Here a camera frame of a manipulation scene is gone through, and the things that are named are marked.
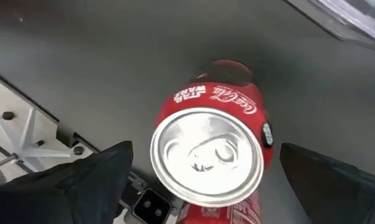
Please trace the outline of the white star-shaped base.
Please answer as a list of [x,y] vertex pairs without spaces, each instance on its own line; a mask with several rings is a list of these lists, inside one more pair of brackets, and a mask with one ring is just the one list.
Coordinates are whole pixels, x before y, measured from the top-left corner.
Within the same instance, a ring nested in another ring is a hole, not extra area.
[[32,172],[45,170],[43,163],[40,161],[41,158],[66,158],[71,156],[70,152],[41,148],[38,146],[37,141],[33,141],[36,112],[35,108],[29,110],[24,129],[19,137],[5,123],[4,119],[0,118],[0,128],[11,143],[13,154],[17,157],[18,161],[23,162]]

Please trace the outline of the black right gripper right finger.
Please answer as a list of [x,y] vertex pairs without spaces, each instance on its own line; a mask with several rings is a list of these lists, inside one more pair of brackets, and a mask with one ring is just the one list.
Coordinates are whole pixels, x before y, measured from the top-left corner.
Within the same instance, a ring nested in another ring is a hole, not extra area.
[[375,175],[287,142],[280,163],[312,224],[375,224]]

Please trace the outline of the clear plastic storage bin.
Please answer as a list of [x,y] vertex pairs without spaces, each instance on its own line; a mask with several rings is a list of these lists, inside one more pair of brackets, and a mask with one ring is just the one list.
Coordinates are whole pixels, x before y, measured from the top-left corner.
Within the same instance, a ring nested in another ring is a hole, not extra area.
[[284,0],[336,39],[375,50],[375,0]]

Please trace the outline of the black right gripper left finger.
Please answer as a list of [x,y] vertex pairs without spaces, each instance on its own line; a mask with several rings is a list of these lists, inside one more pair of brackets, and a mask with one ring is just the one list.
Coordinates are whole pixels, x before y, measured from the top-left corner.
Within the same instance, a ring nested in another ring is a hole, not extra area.
[[132,161],[122,141],[0,185],[0,224],[113,224]]

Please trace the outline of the red Coca-Cola can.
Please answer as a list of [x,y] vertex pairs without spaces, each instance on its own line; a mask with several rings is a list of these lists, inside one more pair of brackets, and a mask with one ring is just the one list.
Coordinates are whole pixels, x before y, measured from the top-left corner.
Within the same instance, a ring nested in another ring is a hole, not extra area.
[[240,62],[216,60],[163,103],[150,158],[175,196],[202,207],[226,207],[258,188],[273,143],[253,73]]
[[262,224],[259,191],[228,207],[209,208],[186,202],[176,224]]

